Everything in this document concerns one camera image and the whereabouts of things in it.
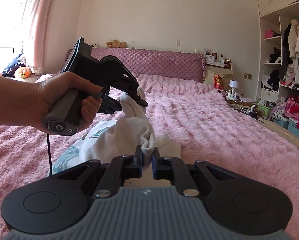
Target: quilted headboard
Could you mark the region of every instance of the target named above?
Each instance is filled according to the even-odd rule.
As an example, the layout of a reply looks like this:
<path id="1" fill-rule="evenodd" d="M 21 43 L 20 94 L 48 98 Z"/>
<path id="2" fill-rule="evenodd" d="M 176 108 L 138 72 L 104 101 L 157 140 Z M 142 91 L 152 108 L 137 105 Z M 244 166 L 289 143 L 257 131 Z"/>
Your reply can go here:
<path id="1" fill-rule="evenodd" d="M 98 60 L 108 55 L 118 57 L 134 74 L 160 75 L 198 82 L 205 80 L 204 59 L 198 54 L 149 49 L 93 48 L 91 55 Z"/>

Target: gray ribbed surface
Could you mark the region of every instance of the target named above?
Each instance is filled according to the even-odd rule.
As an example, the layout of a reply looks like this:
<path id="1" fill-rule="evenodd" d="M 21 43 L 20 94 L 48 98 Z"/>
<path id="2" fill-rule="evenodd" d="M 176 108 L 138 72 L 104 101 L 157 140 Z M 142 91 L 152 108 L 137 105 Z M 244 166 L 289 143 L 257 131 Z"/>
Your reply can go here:
<path id="1" fill-rule="evenodd" d="M 33 236 L 11 231 L 4 240 L 291 240 L 280 230 L 266 236 L 228 231 L 212 220 L 201 201 L 179 195 L 175 187 L 120 188 L 95 201 L 89 213 L 63 232 Z"/>

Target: human hand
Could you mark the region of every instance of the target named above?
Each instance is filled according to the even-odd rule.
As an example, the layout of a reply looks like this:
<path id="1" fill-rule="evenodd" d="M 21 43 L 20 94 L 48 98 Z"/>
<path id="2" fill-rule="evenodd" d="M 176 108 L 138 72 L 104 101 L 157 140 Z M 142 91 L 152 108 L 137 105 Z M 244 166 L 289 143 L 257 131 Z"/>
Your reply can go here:
<path id="1" fill-rule="evenodd" d="M 51 111 L 57 100 L 70 88 L 78 89 L 90 95 L 96 94 L 102 90 L 102 87 L 94 85 L 72 72 L 64 72 L 46 81 L 34 83 L 33 86 L 35 91 L 35 114 L 31 126 L 45 133 L 50 132 L 42 124 L 43 117 Z M 79 132 L 92 124 L 101 103 L 101 98 L 94 99 L 91 96 L 82 101 L 81 114 L 86 122 L 79 128 Z"/>

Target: red snack bag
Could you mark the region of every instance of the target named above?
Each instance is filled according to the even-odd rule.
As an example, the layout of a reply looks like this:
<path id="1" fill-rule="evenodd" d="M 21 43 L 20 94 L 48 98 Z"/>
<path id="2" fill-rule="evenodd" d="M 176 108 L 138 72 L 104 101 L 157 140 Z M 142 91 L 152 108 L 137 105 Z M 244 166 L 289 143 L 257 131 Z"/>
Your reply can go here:
<path id="1" fill-rule="evenodd" d="M 214 76 L 214 88 L 224 90 L 223 80 L 219 75 Z"/>

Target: pink box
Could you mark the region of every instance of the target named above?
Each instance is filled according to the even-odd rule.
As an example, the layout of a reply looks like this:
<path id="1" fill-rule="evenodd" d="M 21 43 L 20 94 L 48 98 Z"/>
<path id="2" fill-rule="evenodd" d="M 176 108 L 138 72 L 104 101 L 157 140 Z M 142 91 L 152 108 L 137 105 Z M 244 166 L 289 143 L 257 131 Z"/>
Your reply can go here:
<path id="1" fill-rule="evenodd" d="M 267 30 L 265 31 L 265 39 L 273 38 L 275 34 L 278 33 L 274 32 L 273 30 Z"/>

